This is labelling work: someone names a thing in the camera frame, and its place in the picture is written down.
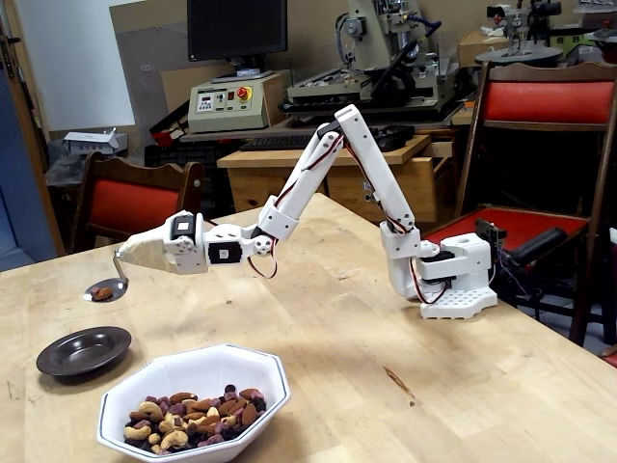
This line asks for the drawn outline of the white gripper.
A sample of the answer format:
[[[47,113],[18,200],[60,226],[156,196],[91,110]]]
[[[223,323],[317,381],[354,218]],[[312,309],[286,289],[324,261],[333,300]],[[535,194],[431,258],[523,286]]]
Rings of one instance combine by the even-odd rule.
[[[150,230],[131,235],[121,246],[121,254],[164,254],[167,269],[177,275],[206,273],[203,217],[182,210],[168,218],[163,234]]]

